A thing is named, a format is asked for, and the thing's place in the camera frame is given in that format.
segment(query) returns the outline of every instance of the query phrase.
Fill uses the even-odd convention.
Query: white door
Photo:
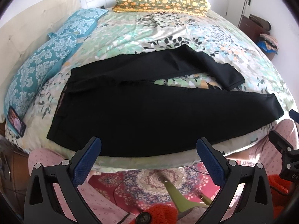
[[[246,0],[228,0],[227,12],[225,18],[233,25],[239,26],[242,12],[247,6]]]

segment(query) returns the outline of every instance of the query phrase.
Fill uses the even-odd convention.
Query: folded clothes
[[[265,20],[265,19],[262,19],[258,16],[255,16],[255,15],[252,15],[250,14],[249,15],[249,19],[252,20],[253,22],[255,22],[257,25],[261,26],[262,28],[264,28],[265,30],[267,31],[270,31],[271,30],[271,24],[269,21]]]
[[[263,49],[267,53],[277,53],[277,49],[273,48],[270,44],[268,44],[266,41],[259,41],[257,43],[257,46],[261,49]]]
[[[267,35],[267,34],[260,34],[260,37],[263,38],[264,41],[267,41],[269,44],[271,44],[274,48],[279,50],[278,41],[276,38],[274,38],[270,35]]]

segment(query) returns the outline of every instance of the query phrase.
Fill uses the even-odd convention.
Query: blue floral pillow
[[[65,59],[77,50],[77,46],[76,35],[65,34],[50,39],[30,56],[8,88],[4,100],[4,114],[7,116],[8,109],[12,106],[20,118],[23,118],[39,89],[60,71]]]
[[[106,14],[108,10],[101,8],[79,9],[62,25],[56,33],[49,33],[50,38],[60,36],[66,33],[75,33],[77,38],[90,35],[97,27],[97,21],[101,16]]]

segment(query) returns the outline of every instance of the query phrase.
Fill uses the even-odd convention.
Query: pink cloth
[[[282,120],[276,126],[275,130],[283,138],[285,138],[294,147],[294,149],[298,149],[298,131],[292,120]],[[268,136],[249,149],[249,156],[251,159],[258,160],[258,162],[264,165],[267,175],[279,174],[281,172],[281,154],[269,141]],[[236,201],[232,208],[225,213],[223,220],[232,215],[237,204],[238,201]]]
[[[49,149],[36,149],[31,152],[28,158],[29,172],[32,172],[34,165],[38,162],[40,162],[44,167],[47,167],[57,165],[61,163],[62,160],[64,160],[62,156],[59,156]],[[65,216],[76,221],[63,197],[59,185],[53,184],[53,186]],[[90,209],[103,224],[116,224],[128,214],[126,211],[106,199],[87,182],[79,185],[78,190]],[[135,219],[135,217],[135,215],[131,214],[123,223],[130,223],[133,219]]]

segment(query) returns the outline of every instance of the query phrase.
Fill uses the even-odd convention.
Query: white headboard
[[[4,98],[21,65],[57,31],[75,11],[80,0],[43,0],[19,13],[0,28],[0,123]]]

